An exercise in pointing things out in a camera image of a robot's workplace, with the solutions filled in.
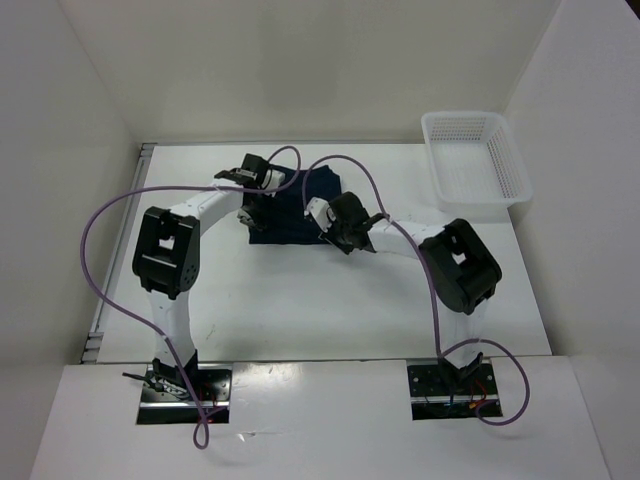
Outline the navy blue shorts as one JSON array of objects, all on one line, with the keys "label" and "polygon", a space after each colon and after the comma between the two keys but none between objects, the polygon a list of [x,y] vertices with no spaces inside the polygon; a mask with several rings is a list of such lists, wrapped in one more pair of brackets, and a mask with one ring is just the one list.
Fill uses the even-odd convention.
[{"label": "navy blue shorts", "polygon": [[[302,170],[295,182],[286,190],[273,196],[269,215],[270,226],[265,231],[249,229],[251,245],[322,245],[321,230],[304,217],[302,200]],[[342,193],[341,179],[328,166],[313,169],[307,178],[307,199],[320,197],[333,200]]]}]

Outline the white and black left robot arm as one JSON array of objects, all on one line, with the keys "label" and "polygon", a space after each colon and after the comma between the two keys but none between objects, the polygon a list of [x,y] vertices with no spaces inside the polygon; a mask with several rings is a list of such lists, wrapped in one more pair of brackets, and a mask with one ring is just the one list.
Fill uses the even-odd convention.
[{"label": "white and black left robot arm", "polygon": [[148,293],[158,337],[149,383],[185,400],[200,385],[198,353],[191,336],[189,291],[200,272],[201,236],[236,213],[250,226],[251,203],[285,184],[286,175],[264,158],[247,154],[240,167],[222,170],[209,189],[170,208],[152,206],[142,217],[132,269]]}]

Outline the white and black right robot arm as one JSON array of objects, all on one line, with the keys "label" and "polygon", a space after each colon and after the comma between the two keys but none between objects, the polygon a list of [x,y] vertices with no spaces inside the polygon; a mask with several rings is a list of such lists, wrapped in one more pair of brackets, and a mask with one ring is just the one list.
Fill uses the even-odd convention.
[{"label": "white and black right robot arm", "polygon": [[371,215],[351,192],[332,201],[314,197],[305,215],[318,225],[322,239],[345,254],[363,250],[419,261],[427,276],[440,385],[450,393],[464,391],[483,360],[471,341],[481,336],[489,299],[502,279],[500,266],[471,224],[455,219],[423,225],[395,221],[382,212]]}]

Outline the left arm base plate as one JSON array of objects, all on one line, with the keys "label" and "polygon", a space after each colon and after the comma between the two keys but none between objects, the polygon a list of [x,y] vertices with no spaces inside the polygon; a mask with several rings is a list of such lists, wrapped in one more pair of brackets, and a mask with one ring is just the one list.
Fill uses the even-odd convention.
[{"label": "left arm base plate", "polygon": [[[195,425],[197,407],[185,389],[175,389],[151,379],[148,368],[141,389],[137,425]],[[230,365],[201,366],[195,393],[202,403],[208,424],[228,424],[230,417],[232,369]]]}]

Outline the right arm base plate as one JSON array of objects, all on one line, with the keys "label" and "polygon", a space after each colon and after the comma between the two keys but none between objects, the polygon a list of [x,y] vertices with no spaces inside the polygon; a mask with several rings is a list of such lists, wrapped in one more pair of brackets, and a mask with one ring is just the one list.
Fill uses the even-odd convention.
[{"label": "right arm base plate", "polygon": [[445,381],[435,361],[409,363],[407,377],[414,421],[474,418],[477,407],[482,417],[503,416],[489,361],[456,384]]}]

